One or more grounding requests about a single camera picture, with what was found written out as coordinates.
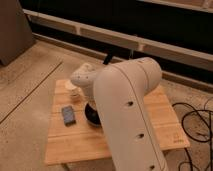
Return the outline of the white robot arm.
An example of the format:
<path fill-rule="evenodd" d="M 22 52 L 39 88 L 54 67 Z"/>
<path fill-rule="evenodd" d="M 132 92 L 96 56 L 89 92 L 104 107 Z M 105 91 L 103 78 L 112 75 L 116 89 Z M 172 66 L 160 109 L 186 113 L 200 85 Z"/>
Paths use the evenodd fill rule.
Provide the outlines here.
<path fill-rule="evenodd" d="M 71 75 L 98 112 L 116 171 L 168 171 L 144 104 L 161 78 L 160 65 L 149 57 L 97 70 L 84 64 Z"/>

